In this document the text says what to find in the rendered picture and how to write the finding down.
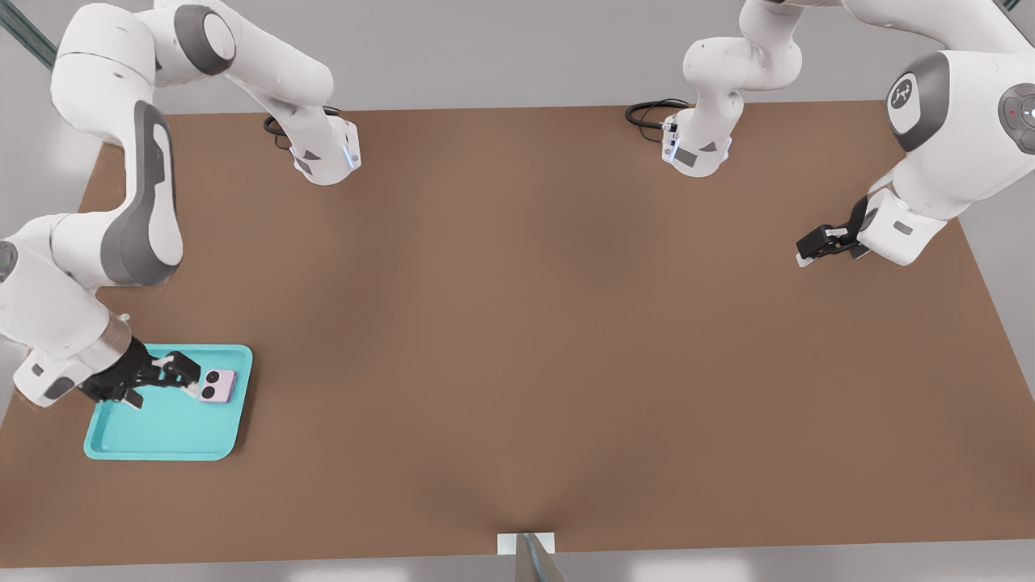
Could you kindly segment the pale blue-green tray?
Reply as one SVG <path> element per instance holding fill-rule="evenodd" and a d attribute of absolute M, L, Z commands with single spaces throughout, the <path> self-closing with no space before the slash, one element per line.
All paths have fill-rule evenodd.
<path fill-rule="evenodd" d="M 141 387 L 141 410 L 123 403 L 94 407 L 82 449 L 91 459 L 217 461 L 233 449 L 238 435 L 254 354 L 245 345 L 148 344 L 157 357 L 179 351 L 203 372 L 236 372 L 226 403 L 200 401 L 180 388 Z"/>

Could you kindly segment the pale lilac phone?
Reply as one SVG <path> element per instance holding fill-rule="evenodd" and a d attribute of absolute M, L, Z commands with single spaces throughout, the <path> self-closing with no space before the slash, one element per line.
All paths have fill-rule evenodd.
<path fill-rule="evenodd" d="M 198 399 L 207 403 L 228 403 L 235 390 L 236 379 L 237 373 L 233 369 L 208 369 Z"/>

